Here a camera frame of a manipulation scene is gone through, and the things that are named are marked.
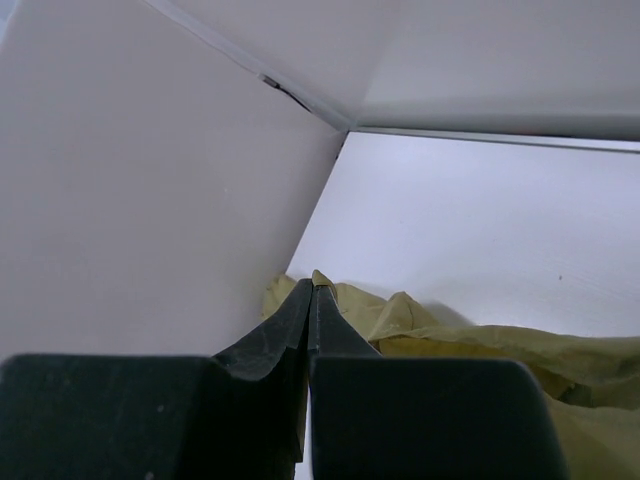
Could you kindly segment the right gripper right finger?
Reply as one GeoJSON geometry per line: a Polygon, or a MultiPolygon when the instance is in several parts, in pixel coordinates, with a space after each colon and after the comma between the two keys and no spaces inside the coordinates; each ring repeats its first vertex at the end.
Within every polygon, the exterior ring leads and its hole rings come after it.
{"type": "Polygon", "coordinates": [[[542,389],[522,363],[385,357],[328,286],[309,313],[317,479],[566,479],[542,389]]]}

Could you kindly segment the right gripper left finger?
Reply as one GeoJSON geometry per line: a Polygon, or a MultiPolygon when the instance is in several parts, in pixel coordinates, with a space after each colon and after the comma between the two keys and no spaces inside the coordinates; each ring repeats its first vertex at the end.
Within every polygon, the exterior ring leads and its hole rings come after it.
{"type": "Polygon", "coordinates": [[[216,355],[19,354],[1,365],[5,479],[290,479],[313,286],[216,355]]]}

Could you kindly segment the tan hooded zip jacket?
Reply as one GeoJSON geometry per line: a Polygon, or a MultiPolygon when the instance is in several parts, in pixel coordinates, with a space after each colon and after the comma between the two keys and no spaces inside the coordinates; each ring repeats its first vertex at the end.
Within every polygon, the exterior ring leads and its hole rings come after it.
{"type": "Polygon", "coordinates": [[[639,341],[452,327],[389,299],[281,275],[302,296],[318,479],[635,479],[639,341]]]}

